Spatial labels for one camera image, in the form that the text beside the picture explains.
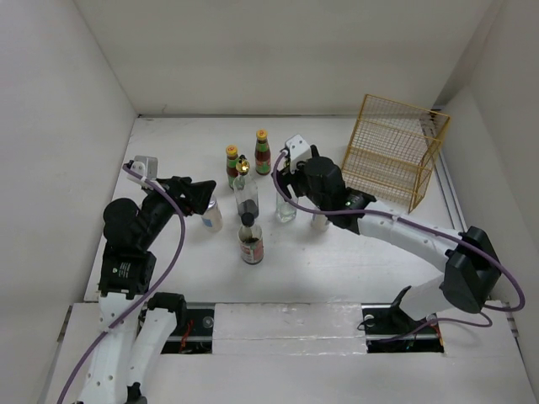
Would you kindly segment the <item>white silver-lid jar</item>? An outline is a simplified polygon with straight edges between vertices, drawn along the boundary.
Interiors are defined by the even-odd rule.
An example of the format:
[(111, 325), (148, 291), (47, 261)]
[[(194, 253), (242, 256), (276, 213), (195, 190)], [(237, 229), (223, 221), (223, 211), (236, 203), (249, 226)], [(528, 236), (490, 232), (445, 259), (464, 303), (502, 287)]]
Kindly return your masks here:
[(326, 232), (330, 227), (331, 222), (325, 215), (322, 214), (313, 214), (311, 219), (311, 228), (319, 231)]
[(201, 219), (208, 231), (219, 232), (222, 229), (222, 215), (215, 195), (211, 196), (207, 209)]

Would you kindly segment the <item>clear glass pourer bottle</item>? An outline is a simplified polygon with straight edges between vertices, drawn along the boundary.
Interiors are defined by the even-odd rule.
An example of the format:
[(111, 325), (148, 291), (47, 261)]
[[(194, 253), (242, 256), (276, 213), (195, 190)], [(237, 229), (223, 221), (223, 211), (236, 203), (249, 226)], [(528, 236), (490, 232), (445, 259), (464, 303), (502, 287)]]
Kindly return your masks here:
[(276, 195), (275, 215), (279, 222), (287, 223), (296, 218), (297, 209), (288, 203), (280, 194)]

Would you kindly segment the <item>glass bottle with dark sauce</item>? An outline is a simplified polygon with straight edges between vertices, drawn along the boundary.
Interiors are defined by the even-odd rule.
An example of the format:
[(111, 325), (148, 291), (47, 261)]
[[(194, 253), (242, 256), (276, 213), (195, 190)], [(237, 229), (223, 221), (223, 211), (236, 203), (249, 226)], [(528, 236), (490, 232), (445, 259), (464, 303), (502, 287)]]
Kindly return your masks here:
[(239, 216), (251, 213), (255, 219), (259, 217), (258, 186), (250, 173), (250, 164), (244, 155), (238, 158), (237, 176), (232, 183), (237, 212)]

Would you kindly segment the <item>green label sauce bottle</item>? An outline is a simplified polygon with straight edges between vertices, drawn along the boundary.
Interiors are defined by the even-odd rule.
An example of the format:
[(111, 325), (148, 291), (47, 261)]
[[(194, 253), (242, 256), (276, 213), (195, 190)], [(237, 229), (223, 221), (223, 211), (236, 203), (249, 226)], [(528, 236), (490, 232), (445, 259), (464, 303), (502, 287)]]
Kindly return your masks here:
[(255, 169), (259, 175), (268, 175), (271, 172), (271, 152), (266, 130), (258, 130), (255, 145)]
[(235, 145), (227, 146), (226, 156), (227, 156), (226, 172), (227, 172), (228, 186), (230, 189), (233, 189), (233, 182), (235, 178), (238, 176), (238, 171), (236, 168), (237, 162), (239, 160), (238, 148)]

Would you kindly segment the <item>black cap red label bottle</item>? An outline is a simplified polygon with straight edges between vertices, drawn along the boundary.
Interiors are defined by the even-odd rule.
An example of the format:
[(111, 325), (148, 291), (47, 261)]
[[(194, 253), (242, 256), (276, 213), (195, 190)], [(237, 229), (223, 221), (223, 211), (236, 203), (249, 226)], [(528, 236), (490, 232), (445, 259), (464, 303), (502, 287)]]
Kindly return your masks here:
[(241, 258), (245, 263), (254, 265), (262, 261), (264, 258), (262, 228), (250, 212), (245, 212), (241, 215), (238, 240)]

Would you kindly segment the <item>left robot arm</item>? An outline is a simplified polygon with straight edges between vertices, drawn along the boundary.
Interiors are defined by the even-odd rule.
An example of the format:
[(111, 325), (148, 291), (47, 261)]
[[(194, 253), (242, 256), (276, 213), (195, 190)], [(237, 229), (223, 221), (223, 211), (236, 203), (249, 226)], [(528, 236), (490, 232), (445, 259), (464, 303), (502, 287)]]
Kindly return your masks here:
[(147, 382), (165, 343), (187, 326), (184, 297), (159, 292), (152, 281), (157, 259), (150, 247), (173, 216), (203, 215), (216, 182), (139, 180), (146, 194), (140, 204), (115, 199), (103, 213), (102, 331), (86, 353), (91, 361), (79, 403), (147, 402)]

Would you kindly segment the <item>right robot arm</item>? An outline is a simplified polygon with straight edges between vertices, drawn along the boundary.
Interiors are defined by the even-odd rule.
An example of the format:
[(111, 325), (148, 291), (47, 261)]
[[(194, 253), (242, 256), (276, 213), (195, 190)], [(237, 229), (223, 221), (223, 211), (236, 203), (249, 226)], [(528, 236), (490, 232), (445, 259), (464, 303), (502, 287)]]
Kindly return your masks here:
[(386, 309), (385, 317), (398, 331), (409, 331), (450, 308), (470, 314), (487, 308), (501, 271), (484, 231), (437, 229), (399, 215), (376, 197), (346, 186), (340, 168), (301, 137), (286, 142), (272, 176), (281, 195), (308, 198), (314, 215), (356, 235), (387, 242), (439, 271), (431, 281), (405, 286)]

